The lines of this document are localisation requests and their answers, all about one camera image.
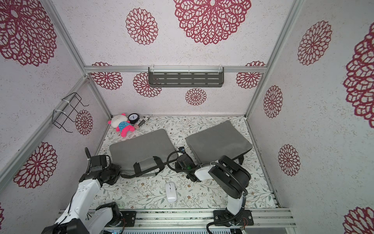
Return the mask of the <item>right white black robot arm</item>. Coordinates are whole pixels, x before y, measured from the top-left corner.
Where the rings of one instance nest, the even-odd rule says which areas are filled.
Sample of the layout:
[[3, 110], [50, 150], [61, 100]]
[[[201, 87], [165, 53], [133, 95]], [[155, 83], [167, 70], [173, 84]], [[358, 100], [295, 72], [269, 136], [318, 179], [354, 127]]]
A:
[[251, 180], [250, 173], [241, 165], [227, 156], [210, 163], [197, 165], [192, 158], [182, 150], [170, 153], [166, 159], [166, 165], [177, 173], [185, 173], [186, 178], [193, 182], [202, 182], [213, 179], [228, 195], [228, 203], [223, 218], [206, 225], [209, 234], [210, 226], [235, 224], [239, 221], [245, 211], [247, 186]]

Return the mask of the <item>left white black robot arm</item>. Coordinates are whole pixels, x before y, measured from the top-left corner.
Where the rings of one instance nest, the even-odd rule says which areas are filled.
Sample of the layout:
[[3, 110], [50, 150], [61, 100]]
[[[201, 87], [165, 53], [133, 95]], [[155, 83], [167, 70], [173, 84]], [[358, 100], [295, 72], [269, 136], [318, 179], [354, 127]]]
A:
[[89, 209], [94, 197], [104, 184], [114, 185], [121, 176], [121, 167], [113, 164], [107, 155], [91, 156], [85, 148], [88, 167], [81, 176], [77, 191], [52, 226], [43, 229], [43, 234], [101, 234], [107, 225], [125, 226], [125, 219], [116, 202], [100, 205], [92, 217]]

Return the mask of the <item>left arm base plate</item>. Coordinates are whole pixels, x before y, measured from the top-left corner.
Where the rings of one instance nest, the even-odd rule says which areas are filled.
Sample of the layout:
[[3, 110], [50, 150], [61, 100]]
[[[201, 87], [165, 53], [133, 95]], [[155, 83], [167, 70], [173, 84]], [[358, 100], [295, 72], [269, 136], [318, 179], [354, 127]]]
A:
[[120, 222], [118, 227], [134, 227], [136, 221], [136, 211], [121, 211]]

